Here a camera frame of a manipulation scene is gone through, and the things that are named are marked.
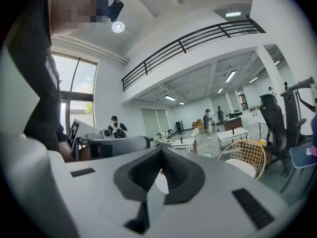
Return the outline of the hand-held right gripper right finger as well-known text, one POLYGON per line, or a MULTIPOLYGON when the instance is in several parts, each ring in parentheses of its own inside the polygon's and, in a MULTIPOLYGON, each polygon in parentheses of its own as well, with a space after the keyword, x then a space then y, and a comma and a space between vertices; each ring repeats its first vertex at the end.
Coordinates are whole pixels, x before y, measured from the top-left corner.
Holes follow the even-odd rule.
POLYGON ((198 163, 206 180, 188 203, 167 205, 158 219, 159 238, 270 238, 295 219, 298 204, 289 206, 283 198, 236 167, 214 158, 175 150, 198 163), (274 217, 257 230, 232 191, 245 188, 274 217))

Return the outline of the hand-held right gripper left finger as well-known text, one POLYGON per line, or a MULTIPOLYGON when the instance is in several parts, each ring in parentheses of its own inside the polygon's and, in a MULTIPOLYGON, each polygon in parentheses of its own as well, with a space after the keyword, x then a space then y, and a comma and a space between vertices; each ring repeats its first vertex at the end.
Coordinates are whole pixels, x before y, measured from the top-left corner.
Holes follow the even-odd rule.
POLYGON ((48 151, 51 174, 63 212, 52 214, 47 234, 51 238, 140 238, 125 227, 136 219, 141 203, 126 199, 114 183, 115 171, 131 161, 155 152, 134 153, 93 161, 65 163, 48 151))

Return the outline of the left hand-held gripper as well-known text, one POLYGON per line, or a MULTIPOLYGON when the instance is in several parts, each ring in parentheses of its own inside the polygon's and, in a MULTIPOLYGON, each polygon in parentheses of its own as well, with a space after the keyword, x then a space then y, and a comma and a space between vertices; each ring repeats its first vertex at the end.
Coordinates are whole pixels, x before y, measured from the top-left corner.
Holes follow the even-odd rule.
POLYGON ((105 144, 105 133, 82 121, 74 119, 66 143, 73 162, 111 158, 150 148, 145 136, 112 139, 105 144))

